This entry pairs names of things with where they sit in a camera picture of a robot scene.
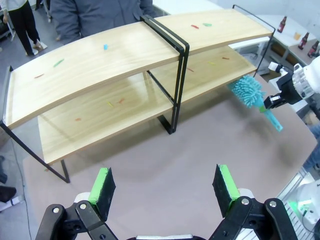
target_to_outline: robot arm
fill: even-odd
[[[281,92],[265,99],[266,109],[278,108],[286,103],[293,105],[304,99],[314,110],[311,106],[314,107],[315,104],[312,96],[320,93],[320,57],[305,67],[296,64],[293,72],[274,62],[271,62],[269,69],[281,74],[281,78],[277,81]]]

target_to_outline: green paper strip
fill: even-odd
[[[55,68],[56,66],[58,66],[60,63],[62,63],[65,59],[61,59],[60,61],[58,61],[55,65],[53,65],[53,67]]]

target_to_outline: upper shelf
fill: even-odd
[[[269,30],[234,9],[164,16],[157,20],[190,44],[190,55],[271,36]],[[99,89],[107,82],[119,81],[177,60],[178,52],[143,22],[80,39],[11,73],[5,123],[14,129],[71,99]]]

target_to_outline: dark jacket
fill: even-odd
[[[154,17],[153,0],[51,0],[50,11],[61,41],[68,44],[108,29]]]

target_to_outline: wooden shelf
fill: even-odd
[[[176,65],[172,63],[151,70],[172,95]],[[183,102],[256,70],[228,46],[191,56],[188,68]],[[145,80],[142,73],[86,93],[38,117],[44,161],[52,164],[172,107],[154,81],[149,76]]]
[[[234,9],[164,16],[157,20],[190,44],[190,55],[271,36],[269,30]],[[104,50],[104,44],[108,44],[108,50]],[[80,39],[11,73],[5,123],[14,129],[106,84],[177,60],[178,53],[143,22]]]

